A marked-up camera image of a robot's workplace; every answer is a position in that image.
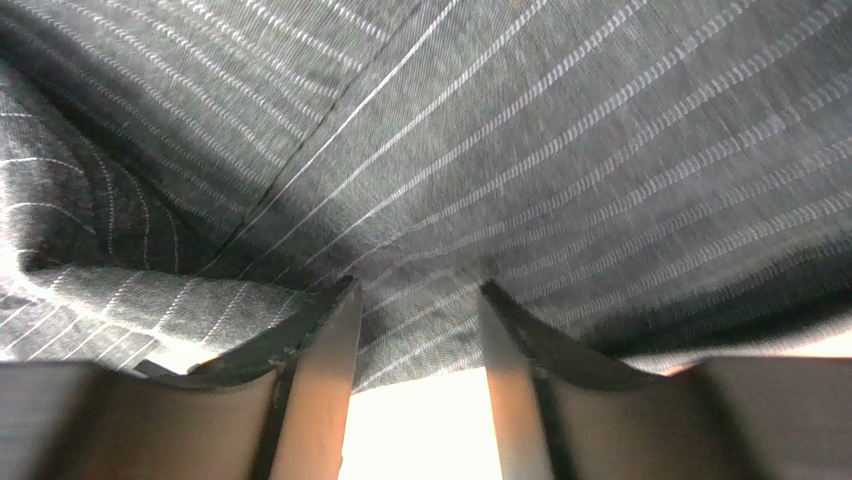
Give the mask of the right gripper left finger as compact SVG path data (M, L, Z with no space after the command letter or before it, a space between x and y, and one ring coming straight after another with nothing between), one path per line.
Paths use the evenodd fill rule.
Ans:
M186 374L149 361L1 367L5 479L334 479L362 318L343 278L297 314Z

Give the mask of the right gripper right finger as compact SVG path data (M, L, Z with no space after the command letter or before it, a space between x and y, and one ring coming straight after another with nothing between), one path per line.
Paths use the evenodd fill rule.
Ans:
M717 357L672 376L588 348L494 282L478 301L506 479L847 479L847 358Z

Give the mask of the black pinstriped long sleeve shirt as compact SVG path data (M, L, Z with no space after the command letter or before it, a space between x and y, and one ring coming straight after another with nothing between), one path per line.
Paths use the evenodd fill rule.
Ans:
M1 356L192 362L344 276L357 390L494 280L660 372L851 328L847 1L5 1Z

